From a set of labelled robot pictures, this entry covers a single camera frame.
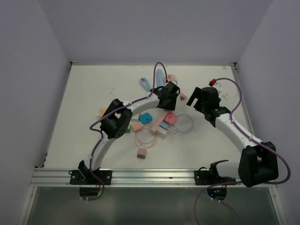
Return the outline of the pink square charger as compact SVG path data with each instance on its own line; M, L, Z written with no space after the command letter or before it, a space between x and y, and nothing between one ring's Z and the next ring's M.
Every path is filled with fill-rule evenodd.
M174 126L177 120L177 115L173 112L169 112L164 118L164 122L170 126Z

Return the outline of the light blue small plug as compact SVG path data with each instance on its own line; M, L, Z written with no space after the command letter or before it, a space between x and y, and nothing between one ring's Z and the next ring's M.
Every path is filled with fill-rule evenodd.
M167 124L165 122L161 122L159 126L164 130L168 130L168 128L169 128L169 124Z

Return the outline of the blue square charger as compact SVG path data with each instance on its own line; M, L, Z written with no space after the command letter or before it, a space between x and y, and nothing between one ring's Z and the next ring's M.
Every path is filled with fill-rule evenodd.
M153 118L148 112L139 115L139 121L143 125L150 123L152 120L153 120Z

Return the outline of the pink power strip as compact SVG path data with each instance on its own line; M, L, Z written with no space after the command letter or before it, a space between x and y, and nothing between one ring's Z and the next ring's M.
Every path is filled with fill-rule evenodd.
M161 122L164 121L165 117L167 116L168 111L163 111L159 117L156 119L156 121L154 122L153 126L150 128L150 132L151 134L155 135L156 134L156 130L159 127L159 125L161 124Z

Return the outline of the silver white charger block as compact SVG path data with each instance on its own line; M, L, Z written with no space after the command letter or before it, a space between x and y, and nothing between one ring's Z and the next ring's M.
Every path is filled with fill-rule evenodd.
M156 135L162 139L165 139L167 137L167 134L168 134L168 131L161 127L158 127L156 129Z

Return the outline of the pink charger plug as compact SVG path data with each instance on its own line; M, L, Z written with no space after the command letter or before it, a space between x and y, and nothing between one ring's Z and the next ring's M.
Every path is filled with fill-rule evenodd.
M132 125L132 129L135 133L137 133L142 130L142 126L139 123L136 123Z

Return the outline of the green plug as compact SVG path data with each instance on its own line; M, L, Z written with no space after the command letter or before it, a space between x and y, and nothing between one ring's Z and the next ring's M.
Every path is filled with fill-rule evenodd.
M130 133L130 132L131 132L131 127L132 127L132 126L129 124L128 127L127 127L127 133Z

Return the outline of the beige cube socket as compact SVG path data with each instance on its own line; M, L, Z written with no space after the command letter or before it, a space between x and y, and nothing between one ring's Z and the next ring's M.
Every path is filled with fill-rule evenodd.
M98 117L102 117L106 112L106 108L100 108L98 111Z

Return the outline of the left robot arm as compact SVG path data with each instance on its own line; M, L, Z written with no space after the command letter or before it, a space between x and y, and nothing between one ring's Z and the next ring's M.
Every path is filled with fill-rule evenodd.
M133 101L113 100L104 115L90 126L90 130L99 132L99 139L88 158L79 163L77 170L71 171L70 184L108 184L100 174L102 161L114 141L125 134L132 117L155 108L175 110L179 93L180 88L168 82L166 86L154 88L144 97Z

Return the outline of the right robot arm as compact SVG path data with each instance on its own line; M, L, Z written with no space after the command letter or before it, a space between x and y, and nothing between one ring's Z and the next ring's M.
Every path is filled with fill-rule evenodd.
M224 159L211 163L209 169L199 169L199 177L209 179L213 184L240 180L246 187L252 187L278 178L276 147L272 142L263 142L252 136L245 128L237 129L238 122L230 116L230 110L220 106L221 99L216 88L196 87L187 102L205 119L221 131L238 149L238 162Z

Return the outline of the brown plug adapter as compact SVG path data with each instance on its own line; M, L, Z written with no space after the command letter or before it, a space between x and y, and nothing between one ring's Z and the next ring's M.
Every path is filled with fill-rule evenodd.
M146 158L146 153L147 153L146 149L139 148L137 151L137 158L139 160L144 160Z

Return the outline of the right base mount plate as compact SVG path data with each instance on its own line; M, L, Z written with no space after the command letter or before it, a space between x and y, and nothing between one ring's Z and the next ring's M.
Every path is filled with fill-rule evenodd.
M229 177L220 177L218 175L213 175L209 169L201 167L194 171L194 180L196 185L214 185L227 182L236 182L236 179Z

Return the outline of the base mount plate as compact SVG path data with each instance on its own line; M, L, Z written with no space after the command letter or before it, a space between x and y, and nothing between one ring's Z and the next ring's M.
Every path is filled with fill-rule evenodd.
M201 167L194 171L194 180L196 185L214 185L227 182L236 182L236 179L229 177L220 177L218 175L213 175L209 169Z
M111 170L97 170L93 172L94 176L89 173L87 178L84 178L79 170L71 170L68 174L71 176L69 182L71 185L96 185L99 184L99 179L104 185L110 185L113 172Z

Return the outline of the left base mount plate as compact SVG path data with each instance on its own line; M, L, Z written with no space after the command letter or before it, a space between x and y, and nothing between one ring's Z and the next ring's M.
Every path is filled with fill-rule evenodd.
M69 182L71 185L96 185L99 184L99 179L104 185L110 185L113 172L111 170L97 170L93 172L94 176L89 173L87 178L84 178L79 170L71 170L68 174L71 176Z

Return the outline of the aluminium front rail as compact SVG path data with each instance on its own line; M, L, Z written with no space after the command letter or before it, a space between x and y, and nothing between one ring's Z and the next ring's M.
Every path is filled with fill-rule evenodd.
M103 169L102 181L109 188L193 188L211 185L200 179L194 169ZM95 182L84 181L71 169L37 168L32 175L35 187L94 188Z

